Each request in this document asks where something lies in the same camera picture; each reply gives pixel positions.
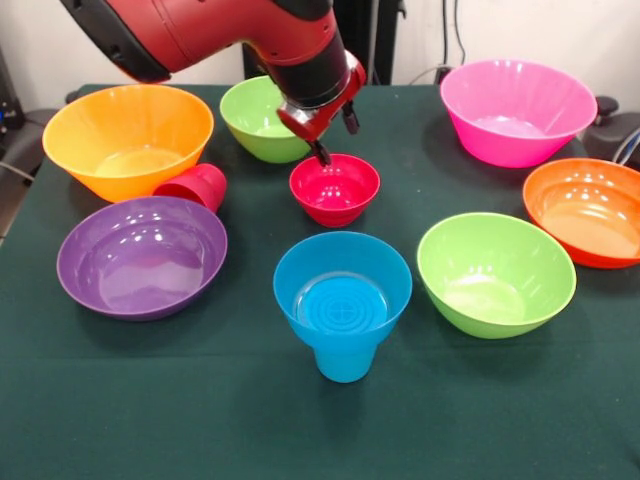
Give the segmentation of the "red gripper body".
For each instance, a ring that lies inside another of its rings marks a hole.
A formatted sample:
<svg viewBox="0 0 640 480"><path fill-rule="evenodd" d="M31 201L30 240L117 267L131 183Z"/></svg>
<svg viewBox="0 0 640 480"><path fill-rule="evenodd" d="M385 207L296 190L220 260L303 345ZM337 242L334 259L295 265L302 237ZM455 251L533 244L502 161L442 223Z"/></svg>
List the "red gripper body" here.
<svg viewBox="0 0 640 480"><path fill-rule="evenodd" d="M330 127L333 119L342 114L342 106L356 95L366 83L366 72L360 61L351 53L345 53L347 83L344 89L326 104L303 108L285 100L277 109L281 122L297 137L310 143L319 140Z"/></svg>

